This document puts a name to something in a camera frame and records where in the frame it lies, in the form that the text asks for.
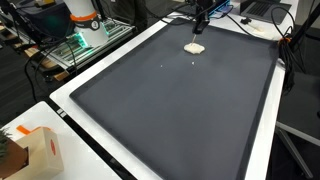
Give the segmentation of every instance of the cable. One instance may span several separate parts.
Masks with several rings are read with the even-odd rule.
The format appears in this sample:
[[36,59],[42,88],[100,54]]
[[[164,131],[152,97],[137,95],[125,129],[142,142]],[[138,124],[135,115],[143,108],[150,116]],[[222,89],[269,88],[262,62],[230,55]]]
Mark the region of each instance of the cable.
[[54,50],[56,50],[59,46],[61,45],[61,43],[57,44],[55,47],[52,47],[51,50],[49,50],[49,52],[38,62],[38,65],[35,69],[35,72],[34,72],[34,79],[35,79],[35,82],[37,84],[37,86],[41,89],[41,91],[43,92],[46,92],[45,90],[43,90],[38,82],[38,78],[37,78],[37,74],[38,74],[38,71],[39,71],[39,68],[40,68],[40,65],[42,64],[42,62],[47,58],[47,56],[52,53]]
[[13,25],[14,25],[14,28],[16,29],[16,31],[17,31],[17,36],[18,36],[18,40],[20,42],[20,45],[22,45],[22,41],[20,39],[20,33],[19,33],[19,30],[18,30],[17,22],[15,20],[13,20]]
[[234,20],[234,19],[233,19],[231,16],[229,16],[228,14],[227,14],[227,17],[228,17],[229,19],[231,19],[243,32],[245,32],[245,33],[248,34],[249,36],[255,37],[254,35],[250,34],[248,31],[246,31],[239,23],[237,23],[236,20]]
[[[107,2],[105,2],[105,1],[102,1],[106,6],[107,6],[107,10],[108,10],[108,14],[110,14],[110,16],[112,16],[112,13],[111,13],[111,10],[110,10],[110,7],[109,7],[109,5],[108,5],[108,3]],[[178,10],[178,9],[180,9],[180,8],[182,8],[182,7],[185,7],[185,6],[188,6],[189,4],[183,4],[183,5],[181,5],[181,6],[178,6],[178,7],[176,7],[176,8],[174,8],[174,9],[172,9],[172,11],[170,12],[170,13],[167,13],[166,15],[162,15],[162,16],[157,16],[157,15],[155,15],[155,14],[153,14],[152,12],[152,14],[153,15],[155,15],[155,16],[152,16],[152,17],[148,17],[148,19],[149,18],[156,18],[156,19],[159,19],[159,18],[166,18],[168,15],[170,15],[171,13],[173,13],[174,11],[176,11],[176,10]],[[119,23],[117,23],[115,20],[114,20],[114,18],[113,17],[110,17],[110,19],[111,19],[111,21],[114,23],[114,24],[116,24],[116,25],[124,25],[124,26],[131,26],[131,25],[127,25],[127,24],[119,24]],[[135,26],[137,26],[137,25],[140,25],[140,24],[143,24],[143,23],[145,23],[145,22],[140,22],[140,23],[138,23],[138,24],[135,24]]]
[[285,35],[281,32],[281,30],[279,29],[279,27],[278,27],[278,25],[276,24],[276,22],[275,22],[275,20],[274,20],[274,10],[276,10],[276,9],[281,9],[281,10],[283,10],[283,11],[285,11],[285,12],[287,12],[289,15],[290,15],[290,17],[291,17],[291,20],[292,20],[292,31],[294,31],[295,30],[295,21],[294,21],[294,18],[293,18],[293,16],[292,16],[292,14],[288,11],[288,10],[286,10],[285,8],[283,8],[283,7],[275,7],[275,8],[273,8],[272,10],[271,10],[271,19],[272,19],[272,23],[273,23],[273,25],[275,26],[275,28],[277,29],[277,31],[280,33],[280,35],[282,36],[282,38],[285,38]]
[[[280,9],[283,10],[285,12],[287,12],[292,20],[292,26],[289,26],[288,29],[285,31],[285,33],[282,33],[281,30],[279,29],[278,25],[276,24],[275,20],[274,20],[274,11],[276,9]],[[281,39],[278,42],[278,50],[279,50],[279,58],[282,59],[282,61],[284,62],[284,67],[285,67],[285,78],[284,78],[284,83],[283,83],[283,95],[287,95],[291,89],[294,86],[294,76],[295,76],[295,68],[293,66],[293,63],[303,72],[306,73],[306,69],[305,69],[305,64],[304,64],[304,60],[303,60],[303,56],[300,50],[300,58],[301,58],[301,64],[297,61],[296,56],[294,55],[294,53],[292,52],[289,43],[290,43],[290,37],[292,37],[292,33],[295,32],[295,21],[294,18],[292,16],[292,14],[282,8],[282,7],[275,7],[271,10],[271,19],[272,19],[272,23],[274,25],[274,27],[277,29],[277,31],[279,32],[279,34],[281,35]]]
[[201,16],[203,13],[207,12],[208,10],[210,10],[211,8],[213,8],[213,7],[216,5],[216,3],[214,3],[212,6],[210,6],[209,8],[201,11],[199,14],[197,14],[196,16],[194,16],[193,18],[191,18],[190,20],[187,20],[187,21],[181,22],[181,23],[171,23],[171,22],[167,22],[167,21],[163,20],[161,17],[159,17],[159,16],[157,16],[156,14],[152,13],[152,12],[148,9],[148,7],[145,5],[145,4],[146,4],[145,0],[142,0],[142,1],[144,2],[144,8],[146,9],[146,11],[147,11],[148,14],[150,14],[150,15],[153,16],[154,18],[156,18],[156,19],[158,19],[158,20],[160,20],[160,21],[162,21],[162,22],[164,22],[164,23],[166,23],[166,24],[168,24],[168,25],[173,25],[173,26],[180,26],[180,25],[183,25],[183,24],[190,23],[190,22],[192,22],[194,19],[196,19],[197,17]]
[[77,67],[77,62],[76,62],[76,58],[74,56],[74,53],[73,53],[73,50],[70,46],[70,44],[68,42],[66,42],[67,46],[69,47],[70,51],[71,51],[71,54],[72,54],[72,57],[73,57],[73,67],[75,68],[75,72],[76,72],[76,76],[78,75],[78,67]]
[[234,6],[233,6],[233,5],[227,5],[227,7],[231,7],[228,12],[224,12],[224,11],[218,10],[218,12],[222,12],[222,15],[221,15],[220,17],[218,17],[218,18],[216,18],[216,17],[210,17],[210,19],[211,19],[211,18],[212,18],[212,19],[221,19],[221,18],[226,17],[226,15],[228,15],[228,14],[233,10],[233,7],[234,7]]
[[27,68],[28,68],[28,64],[30,63],[30,61],[31,61],[33,58],[39,56],[39,55],[41,54],[41,51],[42,51],[42,50],[40,50],[40,51],[36,52],[35,54],[33,54],[33,55],[28,59],[28,61],[26,62],[26,64],[24,65],[24,73],[25,73],[25,75],[27,76],[27,79],[28,79],[28,81],[29,81],[29,83],[30,83],[31,92],[32,92],[32,97],[33,97],[33,100],[34,100],[35,103],[37,103],[38,100],[37,100],[37,97],[36,97],[34,85],[33,85],[33,83],[32,83],[32,80],[31,80],[30,76],[29,76],[29,73],[28,73],[28,69],[27,69]]
[[[146,2],[145,2],[145,0],[142,0],[143,1],[143,6],[144,6],[144,8],[147,10],[147,12],[148,11],[150,11],[148,8],[147,8],[147,5],[146,5]],[[179,5],[179,6],[177,6],[177,7],[175,7],[175,8],[173,8],[169,13],[167,13],[167,14],[165,14],[165,15],[162,15],[162,16],[158,16],[158,15],[156,15],[156,14],[154,14],[154,13],[152,13],[152,14],[150,14],[151,16],[153,16],[154,18],[156,18],[156,19],[159,19],[159,18],[166,18],[168,15],[170,15],[171,13],[173,13],[173,12],[175,12],[175,11],[177,11],[177,10],[179,10],[179,9],[181,9],[181,8],[183,8],[183,7],[186,7],[186,6],[190,6],[190,4],[187,4],[187,3],[185,3],[185,4],[182,4],[182,5]]]

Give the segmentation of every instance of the orange object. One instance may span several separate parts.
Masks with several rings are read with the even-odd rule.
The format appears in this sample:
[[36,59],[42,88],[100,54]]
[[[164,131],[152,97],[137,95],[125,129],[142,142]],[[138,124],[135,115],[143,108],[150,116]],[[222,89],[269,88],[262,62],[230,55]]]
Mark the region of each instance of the orange object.
[[39,127],[35,128],[35,129],[32,130],[32,131],[29,131],[28,129],[26,129],[25,127],[23,127],[23,126],[21,126],[21,125],[19,125],[16,129],[17,129],[18,131],[20,131],[22,134],[28,135],[28,134],[32,133],[33,131],[35,131],[35,130],[37,130],[37,129],[39,129],[39,128],[46,128],[46,129],[48,129],[49,131],[51,131],[50,128],[48,128],[48,127],[42,127],[42,126],[39,126]]
[[97,12],[94,11],[92,14],[89,14],[88,16],[79,16],[76,17],[75,15],[71,14],[70,18],[72,21],[88,21],[90,19],[93,19],[97,16]]
[[280,42],[281,41],[287,41],[288,43],[291,41],[291,39],[290,38],[281,38],[280,40],[279,40],[279,42],[278,42],[278,45],[280,44]]

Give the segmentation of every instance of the electronic device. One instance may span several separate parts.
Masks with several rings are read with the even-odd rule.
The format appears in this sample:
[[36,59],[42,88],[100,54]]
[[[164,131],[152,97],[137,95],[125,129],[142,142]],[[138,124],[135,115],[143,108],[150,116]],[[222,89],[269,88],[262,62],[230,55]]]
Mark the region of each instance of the electronic device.
[[22,0],[15,4],[16,11],[24,21],[43,37],[64,38],[73,33],[70,11],[63,0],[44,8],[36,6],[34,0]]
[[[280,3],[280,0],[241,0],[240,15],[260,21],[272,23],[271,12],[274,8],[281,7],[289,11],[290,4]],[[273,18],[276,24],[281,24],[287,12],[276,9]]]

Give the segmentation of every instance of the floor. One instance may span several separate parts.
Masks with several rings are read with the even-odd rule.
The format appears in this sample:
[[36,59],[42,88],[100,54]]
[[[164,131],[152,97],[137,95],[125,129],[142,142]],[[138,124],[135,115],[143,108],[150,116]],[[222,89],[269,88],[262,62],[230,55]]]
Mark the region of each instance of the floor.
[[[156,14],[163,14],[168,11],[175,3],[171,0],[148,0],[148,7]],[[301,25],[306,19],[312,0],[300,0],[299,10],[297,13],[296,24]],[[157,20],[150,19],[149,25],[152,25]],[[310,30],[310,33],[320,37],[320,18]],[[306,39],[302,45],[303,56],[306,62],[308,73],[320,76],[320,43],[314,40]],[[3,47],[0,49],[0,127],[6,124],[22,112],[29,109],[33,104],[31,97],[30,85],[23,72],[26,58],[17,55],[12,49]],[[29,68],[31,79],[34,82],[34,71]],[[60,87],[64,82],[45,83],[40,76],[38,76],[40,86],[44,91],[36,87],[36,94],[39,100],[48,101],[48,95]],[[291,136],[296,144],[306,163],[309,165],[311,171],[314,173],[316,180],[320,179],[320,147],[310,144],[300,138]],[[270,156],[269,171],[267,175],[268,180],[303,180],[304,176],[297,167],[288,151],[285,149],[281,141],[275,135],[273,140],[273,147]]]

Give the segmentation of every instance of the gray mat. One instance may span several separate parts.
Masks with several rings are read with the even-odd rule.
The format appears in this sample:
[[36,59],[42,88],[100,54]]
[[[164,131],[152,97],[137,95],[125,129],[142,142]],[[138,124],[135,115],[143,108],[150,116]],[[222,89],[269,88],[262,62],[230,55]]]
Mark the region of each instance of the gray mat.
[[276,48],[208,27],[191,55],[191,30],[166,26],[71,98],[164,179],[243,179]]

